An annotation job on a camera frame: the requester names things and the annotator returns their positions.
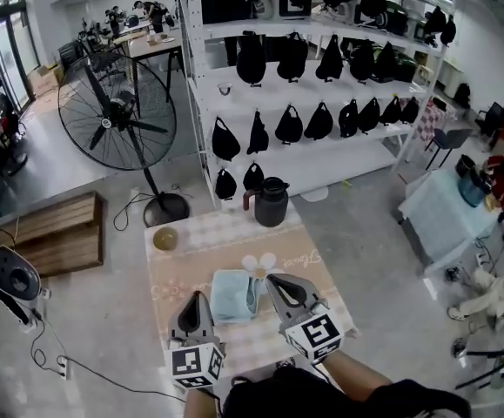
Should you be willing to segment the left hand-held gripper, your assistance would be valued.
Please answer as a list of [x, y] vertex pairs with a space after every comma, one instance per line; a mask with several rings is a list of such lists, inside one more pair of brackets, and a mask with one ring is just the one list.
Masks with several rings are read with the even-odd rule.
[[166, 360], [174, 383], [185, 389], [212, 388], [225, 361], [225, 344], [214, 333], [210, 302], [194, 291], [171, 316]]

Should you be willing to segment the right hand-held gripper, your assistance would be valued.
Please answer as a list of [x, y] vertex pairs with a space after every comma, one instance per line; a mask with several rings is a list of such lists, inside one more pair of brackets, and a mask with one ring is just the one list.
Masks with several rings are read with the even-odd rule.
[[309, 360], [321, 363], [336, 351], [344, 329], [335, 311], [320, 303], [319, 290], [309, 280], [291, 274], [271, 274], [267, 291], [283, 323], [286, 342]]

